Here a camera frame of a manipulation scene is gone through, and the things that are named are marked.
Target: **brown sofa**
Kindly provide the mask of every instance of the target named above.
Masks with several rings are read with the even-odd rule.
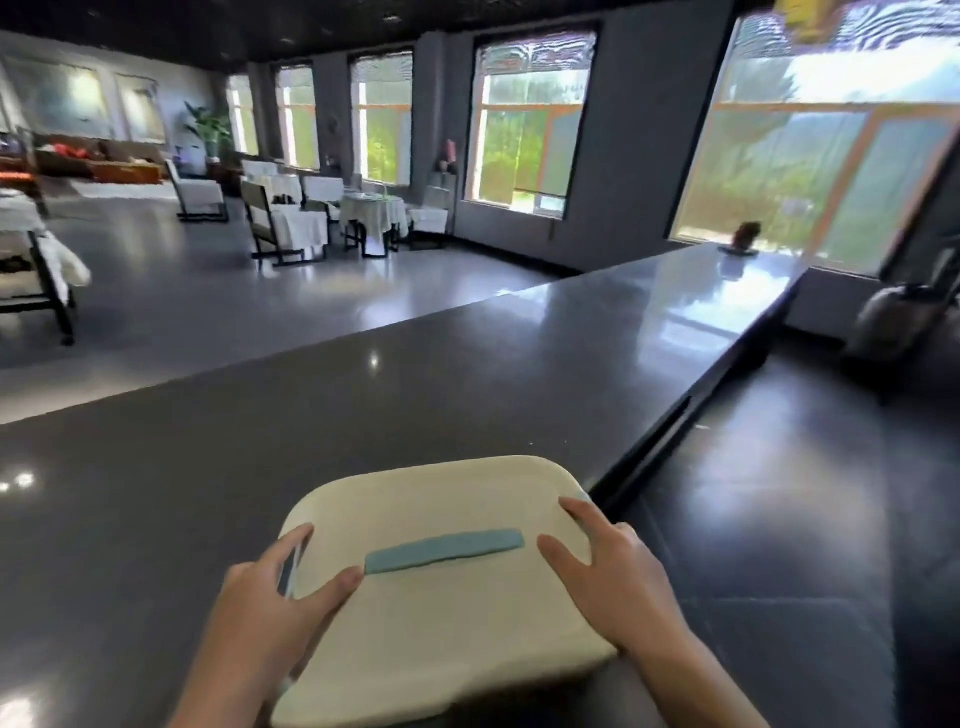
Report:
[[[64,157],[56,152],[40,152],[39,148],[47,144],[66,144],[74,149],[86,149],[91,159],[100,161],[132,161],[146,159],[154,164],[163,164],[163,147],[159,144],[147,144],[139,141],[117,141],[116,139],[92,139],[84,136],[66,134],[35,134],[36,170],[48,177],[80,177],[91,179],[93,173],[84,159]]]

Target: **window blind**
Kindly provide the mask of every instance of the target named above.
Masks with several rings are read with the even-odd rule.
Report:
[[[230,76],[227,81],[227,88],[231,91],[250,91],[250,76],[247,74],[238,74]]]
[[[556,33],[520,38],[480,49],[477,72],[484,76],[590,69],[594,33]]]
[[[413,81],[414,55],[407,51],[357,59],[350,69],[350,80],[355,84],[394,84],[399,81]]]
[[[840,13],[842,19],[832,40],[812,46],[795,43],[778,13],[748,15],[732,55],[735,59],[771,59],[893,50],[918,38],[960,41],[960,3],[954,0],[866,0]]]
[[[313,68],[308,65],[298,65],[292,68],[281,68],[276,72],[277,88],[313,88]]]

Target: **blue strip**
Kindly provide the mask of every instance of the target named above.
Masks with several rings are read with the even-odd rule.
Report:
[[[451,533],[412,541],[367,554],[366,573],[386,573],[435,564],[450,559],[468,559],[523,548],[523,534],[515,528]]]

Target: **white tray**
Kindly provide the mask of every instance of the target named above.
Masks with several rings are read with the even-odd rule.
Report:
[[[461,698],[585,672],[615,654],[537,551],[552,534],[585,562],[587,536],[557,503],[586,498],[559,465],[496,457],[372,473],[324,485],[283,533],[316,526],[294,597],[366,555],[433,536],[517,528],[525,547],[368,575],[300,680],[276,728],[380,726],[442,713]]]

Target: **rug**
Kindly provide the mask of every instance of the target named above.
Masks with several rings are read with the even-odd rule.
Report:
[[[78,195],[96,200],[170,200],[177,201],[177,190],[172,182],[163,184],[109,184],[70,180]]]

